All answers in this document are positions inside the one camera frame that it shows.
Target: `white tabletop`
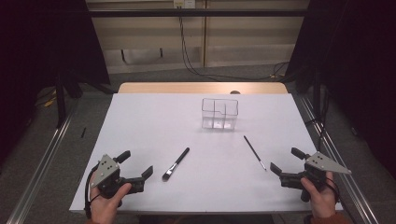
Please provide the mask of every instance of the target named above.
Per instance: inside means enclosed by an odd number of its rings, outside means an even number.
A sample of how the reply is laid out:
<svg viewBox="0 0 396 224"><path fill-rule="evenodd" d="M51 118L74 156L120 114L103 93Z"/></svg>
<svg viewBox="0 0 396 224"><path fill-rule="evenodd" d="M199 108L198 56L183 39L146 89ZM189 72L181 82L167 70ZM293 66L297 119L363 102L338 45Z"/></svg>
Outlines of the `white tabletop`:
<svg viewBox="0 0 396 224"><path fill-rule="evenodd" d="M235 99L239 115L231 132L203 129L203 98ZM264 171L243 136L267 166ZM191 150L168 182L165 171ZM106 120L70 210L83 212L85 180L104 154L131 150L120 175L138 177L150 165L145 191L127 195L119 208L136 214L273 213L310 210L301 191L280 186L270 162L298 173L304 162L290 150L316 152L290 94L119 93Z"/></svg>

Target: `transparent container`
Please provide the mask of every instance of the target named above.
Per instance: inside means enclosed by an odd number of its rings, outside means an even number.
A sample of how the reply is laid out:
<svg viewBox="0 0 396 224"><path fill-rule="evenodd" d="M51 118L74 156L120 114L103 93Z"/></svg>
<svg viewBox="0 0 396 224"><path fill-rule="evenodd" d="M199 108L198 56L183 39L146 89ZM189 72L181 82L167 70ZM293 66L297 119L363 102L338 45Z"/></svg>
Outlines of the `transparent container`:
<svg viewBox="0 0 396 224"><path fill-rule="evenodd" d="M237 100L207 98L202 100L203 128L233 130L237 117Z"/></svg>

